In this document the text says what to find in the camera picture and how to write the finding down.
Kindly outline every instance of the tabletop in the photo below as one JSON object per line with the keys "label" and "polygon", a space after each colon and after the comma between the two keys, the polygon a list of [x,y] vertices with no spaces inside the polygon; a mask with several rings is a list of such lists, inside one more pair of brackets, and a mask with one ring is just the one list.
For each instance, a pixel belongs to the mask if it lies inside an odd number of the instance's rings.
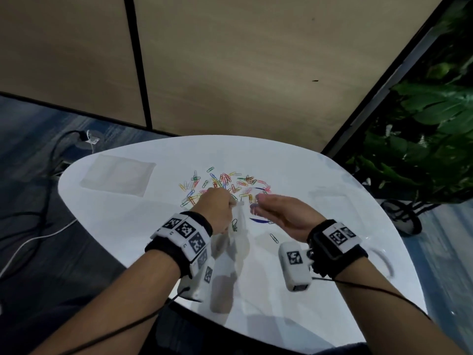
{"label": "tabletop", "polygon": [[158,227],[192,208],[212,186],[227,188],[243,205],[235,208],[239,214],[234,210],[236,232],[212,237],[212,245],[225,246],[216,254],[207,299],[177,298],[182,306],[306,354],[364,340],[334,283],[315,281],[305,292],[286,289],[277,251],[291,239],[249,208],[257,193],[268,193],[297,197],[343,222],[387,279],[426,310],[411,258],[377,201],[342,167],[308,149],[239,136],[167,138],[84,157],[66,169],[58,188],[82,226],[129,267]]}

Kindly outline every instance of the left hand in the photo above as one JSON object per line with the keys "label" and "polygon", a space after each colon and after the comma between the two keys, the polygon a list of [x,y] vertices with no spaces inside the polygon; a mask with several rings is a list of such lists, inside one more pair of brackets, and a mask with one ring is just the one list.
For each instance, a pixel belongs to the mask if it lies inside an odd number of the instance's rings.
{"label": "left hand", "polygon": [[213,233],[218,234],[228,228],[232,221],[232,207],[236,204],[228,190],[209,188],[191,210],[203,215],[212,226]]}

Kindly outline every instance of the white table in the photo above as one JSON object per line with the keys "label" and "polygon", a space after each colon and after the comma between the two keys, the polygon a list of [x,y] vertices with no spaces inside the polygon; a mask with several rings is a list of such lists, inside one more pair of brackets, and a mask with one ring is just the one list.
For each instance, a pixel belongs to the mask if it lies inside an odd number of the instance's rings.
{"label": "white table", "polygon": [[[144,195],[81,187],[81,180],[101,154],[156,163]],[[307,149],[237,136],[137,143],[75,162],[62,175],[59,194],[98,243],[128,267],[143,254],[150,235],[173,213],[185,209],[180,204],[188,190],[183,191],[179,184],[190,182],[195,170],[201,177],[196,191],[211,179],[210,173],[220,178],[221,173],[238,172],[243,178],[250,175],[263,180],[274,194],[297,197],[326,217],[344,222],[363,238],[370,259],[391,283],[426,310],[409,254],[376,200],[334,161]],[[291,239],[275,224],[251,220],[255,217],[249,212],[249,198],[242,199],[245,221],[240,225],[247,233],[230,239],[227,250],[217,258],[209,298],[203,303],[176,301],[238,333],[301,353],[363,341],[334,283],[315,281],[306,292],[286,290],[276,255],[279,245],[269,233],[280,243]]]}

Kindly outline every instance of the forearm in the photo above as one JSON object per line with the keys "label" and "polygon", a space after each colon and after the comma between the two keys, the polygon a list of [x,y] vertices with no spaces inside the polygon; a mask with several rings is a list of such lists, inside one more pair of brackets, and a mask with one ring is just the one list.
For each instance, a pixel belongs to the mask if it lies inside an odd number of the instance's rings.
{"label": "forearm", "polygon": [[[163,306],[179,277],[179,267],[170,256],[158,250],[146,252],[32,354],[59,354],[152,313]],[[81,354],[137,354],[154,320],[94,345]]]}
{"label": "forearm", "polygon": [[[360,258],[335,280],[398,292],[367,258]],[[375,355],[457,355],[464,352],[424,314],[402,299],[337,284],[370,350]]]}

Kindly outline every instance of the beige wall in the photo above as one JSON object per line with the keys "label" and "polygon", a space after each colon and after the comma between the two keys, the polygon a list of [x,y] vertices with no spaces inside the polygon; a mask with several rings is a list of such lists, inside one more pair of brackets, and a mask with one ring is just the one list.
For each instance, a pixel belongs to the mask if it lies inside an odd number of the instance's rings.
{"label": "beige wall", "polygon": [[0,91],[144,126],[123,0],[0,0]]}
{"label": "beige wall", "polygon": [[135,0],[153,128],[320,151],[440,1]]}

